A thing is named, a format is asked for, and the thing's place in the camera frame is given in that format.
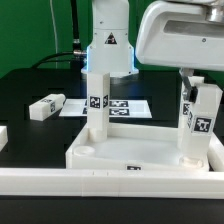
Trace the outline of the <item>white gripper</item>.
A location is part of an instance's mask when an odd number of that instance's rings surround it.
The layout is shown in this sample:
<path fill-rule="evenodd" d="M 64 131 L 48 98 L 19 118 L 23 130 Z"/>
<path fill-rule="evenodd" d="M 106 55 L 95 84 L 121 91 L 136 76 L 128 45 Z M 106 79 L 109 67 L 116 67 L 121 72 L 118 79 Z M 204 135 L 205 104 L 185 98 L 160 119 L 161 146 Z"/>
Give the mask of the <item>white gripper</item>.
<path fill-rule="evenodd" d="M 224 0 L 154 1 L 141 20 L 136 57 L 142 64 L 180 68 L 183 99 L 195 101 L 193 69 L 224 71 Z"/>

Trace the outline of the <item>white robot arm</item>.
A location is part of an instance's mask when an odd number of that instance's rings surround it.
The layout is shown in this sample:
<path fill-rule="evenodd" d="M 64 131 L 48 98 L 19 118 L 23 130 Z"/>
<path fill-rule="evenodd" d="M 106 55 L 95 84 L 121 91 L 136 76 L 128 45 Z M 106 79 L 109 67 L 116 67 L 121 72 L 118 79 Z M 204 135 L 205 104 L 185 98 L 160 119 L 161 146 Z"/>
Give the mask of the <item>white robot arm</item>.
<path fill-rule="evenodd" d="M 84 74 L 136 74 L 134 62 L 176 67 L 183 96 L 196 100 L 195 69 L 224 71 L 224 0 L 156 0 L 145 10 L 135 45 L 128 40 L 128 0 L 92 0 L 93 39 Z"/>

